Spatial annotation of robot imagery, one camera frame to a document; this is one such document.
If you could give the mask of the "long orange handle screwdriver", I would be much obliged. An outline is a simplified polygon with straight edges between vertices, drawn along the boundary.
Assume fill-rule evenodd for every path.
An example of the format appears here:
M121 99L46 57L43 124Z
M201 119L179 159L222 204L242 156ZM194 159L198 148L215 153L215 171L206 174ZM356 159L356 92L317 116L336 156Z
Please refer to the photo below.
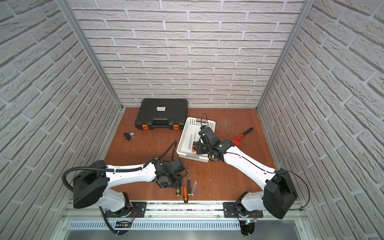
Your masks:
M188 190L187 190L187 187L184 187L183 201L184 201L184 203L188 203Z

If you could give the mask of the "orange black handle screwdriver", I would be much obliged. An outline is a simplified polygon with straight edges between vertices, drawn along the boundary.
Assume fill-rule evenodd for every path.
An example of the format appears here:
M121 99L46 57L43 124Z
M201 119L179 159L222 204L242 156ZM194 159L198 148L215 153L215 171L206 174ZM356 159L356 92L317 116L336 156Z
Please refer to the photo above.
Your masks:
M193 141L193 145L192 145L192 152L193 153L196 152L196 134L194 134L194 141Z

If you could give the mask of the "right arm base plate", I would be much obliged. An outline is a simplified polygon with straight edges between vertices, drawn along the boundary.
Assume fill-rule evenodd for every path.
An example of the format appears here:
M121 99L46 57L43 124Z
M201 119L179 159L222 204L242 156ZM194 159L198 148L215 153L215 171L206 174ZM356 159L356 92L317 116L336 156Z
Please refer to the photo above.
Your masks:
M263 218L263 211L255 210L248 211L244 207L241 207L240 204L236 202L224 202L223 203L224 216L225 218Z

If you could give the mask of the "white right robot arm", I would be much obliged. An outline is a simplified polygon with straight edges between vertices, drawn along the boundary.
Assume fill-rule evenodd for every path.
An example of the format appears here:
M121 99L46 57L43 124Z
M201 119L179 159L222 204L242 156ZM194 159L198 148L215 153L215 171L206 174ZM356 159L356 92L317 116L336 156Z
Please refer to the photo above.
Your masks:
M203 154L231 165L248 176L262 189L245 192L236 201L235 212L246 217L254 211L268 211L277 219L283 219L298 195L287 170L267 167L242 152L231 141L220 141L208 126L201 126L199 146Z

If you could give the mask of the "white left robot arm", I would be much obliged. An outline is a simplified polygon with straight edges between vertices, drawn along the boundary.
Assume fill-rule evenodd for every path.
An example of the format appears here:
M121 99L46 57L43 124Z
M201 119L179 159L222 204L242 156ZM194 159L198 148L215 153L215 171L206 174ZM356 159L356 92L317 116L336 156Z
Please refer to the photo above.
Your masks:
M73 178L73 185L69 185L75 209L98 206L118 214L127 213L132 205L128 194L116 192L114 187L155 182L162 189L178 189L187 175L180 159L172 162L150 159L145 164L132 166L112 166L96 161L88 167L72 168L72 171L80 172Z

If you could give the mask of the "black green handle screwdriver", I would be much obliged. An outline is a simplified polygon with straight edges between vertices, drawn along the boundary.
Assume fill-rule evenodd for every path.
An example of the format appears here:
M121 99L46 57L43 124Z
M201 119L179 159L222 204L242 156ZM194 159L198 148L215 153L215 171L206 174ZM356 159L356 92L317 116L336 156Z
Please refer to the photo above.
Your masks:
M187 194L188 196L192 195L192 188L191 188L191 180L190 180L190 175L189 175L189 169L187 169Z

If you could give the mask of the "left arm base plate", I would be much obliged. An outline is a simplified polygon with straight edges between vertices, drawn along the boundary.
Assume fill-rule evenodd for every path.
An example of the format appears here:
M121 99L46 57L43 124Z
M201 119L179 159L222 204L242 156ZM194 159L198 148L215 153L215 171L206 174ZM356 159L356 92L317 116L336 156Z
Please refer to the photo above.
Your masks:
M132 205L130 209L124 207L115 213L106 210L105 216L107 218L133 218L135 213L136 218L143 218L146 212L147 202L130 202L130 204Z

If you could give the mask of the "clear pink handle screwdriver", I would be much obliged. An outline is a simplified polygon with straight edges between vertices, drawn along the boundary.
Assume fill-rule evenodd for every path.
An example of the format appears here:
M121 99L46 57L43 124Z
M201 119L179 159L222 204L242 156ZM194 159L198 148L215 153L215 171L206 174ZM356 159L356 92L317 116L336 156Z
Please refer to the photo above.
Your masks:
M192 195L192 196L194 196L195 193L196 193L196 189L197 189L197 185L198 185L199 174L200 174L200 172L198 171L198 174L197 174L197 177L196 177L196 180L195 180L195 183L194 183L194 185L193 185L192 192L191 192L191 195Z

